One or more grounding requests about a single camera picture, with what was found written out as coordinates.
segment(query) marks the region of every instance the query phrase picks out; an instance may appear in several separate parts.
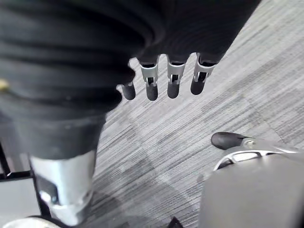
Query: gray carpet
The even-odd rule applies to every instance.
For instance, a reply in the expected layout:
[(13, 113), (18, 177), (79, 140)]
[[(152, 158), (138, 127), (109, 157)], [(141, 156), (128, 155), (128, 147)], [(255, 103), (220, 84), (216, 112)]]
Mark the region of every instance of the gray carpet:
[(301, 0), (264, 0), (199, 96), (190, 92), (194, 55), (174, 100), (161, 56), (155, 102), (133, 59), (137, 95), (108, 115), (86, 227), (165, 227), (172, 216), (197, 227), (203, 181), (221, 156), (215, 132), (304, 147), (303, 15)]

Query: silver metal bracket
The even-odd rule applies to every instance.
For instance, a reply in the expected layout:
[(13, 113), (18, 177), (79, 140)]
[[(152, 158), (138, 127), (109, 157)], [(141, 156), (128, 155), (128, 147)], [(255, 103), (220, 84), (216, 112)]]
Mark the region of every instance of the silver metal bracket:
[(158, 62), (153, 67), (143, 67), (141, 65), (142, 77), (146, 83), (146, 86), (157, 86), (158, 80)]
[(205, 83), (206, 79), (211, 75), (211, 73), (212, 73), (214, 67), (216, 66), (216, 64), (213, 65), (213, 66), (203, 66), (203, 65), (200, 64), (199, 59), (200, 59), (200, 55), (197, 54), (197, 59), (196, 59), (195, 67), (194, 67), (193, 80), (195, 82), (198, 82), (200, 73), (206, 73), (205, 79), (203, 80), (203, 82)]
[(173, 65), (168, 61), (168, 82), (169, 84), (176, 84), (178, 85), (181, 83), (181, 77), (184, 73), (186, 63), (182, 65)]

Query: black rubber tip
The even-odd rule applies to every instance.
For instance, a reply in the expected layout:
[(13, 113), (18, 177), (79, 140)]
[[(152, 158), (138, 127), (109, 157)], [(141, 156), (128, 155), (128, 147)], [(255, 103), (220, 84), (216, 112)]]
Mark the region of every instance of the black rubber tip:
[(127, 100), (129, 100), (129, 101), (133, 100), (136, 96), (134, 85), (123, 86), (123, 95)]
[(168, 83), (168, 90), (167, 90), (168, 97), (174, 99), (178, 96), (179, 92), (180, 92), (180, 84)]
[(194, 95), (199, 95), (203, 91), (204, 85), (205, 85), (204, 82), (201, 81), (195, 82), (194, 80), (192, 80), (191, 93)]
[(230, 132), (217, 132), (213, 134), (211, 143), (219, 149), (227, 150), (231, 147), (240, 146), (245, 138), (249, 137)]
[(148, 86), (147, 89), (147, 97), (150, 101), (155, 101), (158, 97), (158, 89), (157, 86)]

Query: silver metal part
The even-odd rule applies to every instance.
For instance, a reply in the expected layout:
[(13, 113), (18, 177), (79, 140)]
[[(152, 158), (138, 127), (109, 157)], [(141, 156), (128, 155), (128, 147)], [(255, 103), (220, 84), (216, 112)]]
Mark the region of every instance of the silver metal part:
[(93, 195), (95, 157), (96, 152), (90, 151), (66, 160), (30, 158), (35, 174), (57, 188), (57, 204), (53, 203), (47, 190), (39, 189), (41, 198), (56, 217), (69, 226), (78, 225), (85, 219)]
[(206, 73), (205, 80), (203, 81), (205, 83), (206, 79), (211, 75), (211, 73), (212, 73), (214, 67), (216, 66), (216, 64), (213, 65), (213, 66), (203, 66), (203, 65), (200, 64), (199, 59), (200, 59), (200, 55), (197, 54), (197, 59), (196, 59), (195, 67), (194, 67), (193, 79), (194, 79), (195, 82), (198, 82), (200, 73)]
[(157, 80), (158, 80), (158, 61), (157, 64), (153, 67), (143, 67), (141, 65), (141, 70), (142, 70), (142, 76), (143, 80), (146, 83), (146, 86), (157, 86)]
[(298, 153), (304, 152), (297, 148), (280, 145), (278, 143), (271, 144), (266, 140), (245, 138), (240, 146), (232, 147), (225, 150), (224, 156), (213, 169), (214, 171), (224, 168), (237, 162), (246, 161), (253, 158), (261, 158), (270, 154), (282, 153)]
[[(168, 82), (169, 84), (179, 84), (181, 82), (181, 77), (184, 73), (186, 64), (173, 65), (168, 61)], [(178, 75), (177, 80), (173, 81), (173, 75)]]

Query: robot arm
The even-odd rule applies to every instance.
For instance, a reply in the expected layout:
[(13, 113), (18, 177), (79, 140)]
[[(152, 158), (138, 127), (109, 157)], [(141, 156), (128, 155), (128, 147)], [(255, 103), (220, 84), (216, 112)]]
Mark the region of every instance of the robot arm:
[(135, 96), (138, 57), (155, 100), (157, 57), (178, 95), (189, 54), (198, 95), (259, 0), (2, 0), (0, 109), (14, 120), (41, 198), (67, 225), (84, 219), (105, 115)]

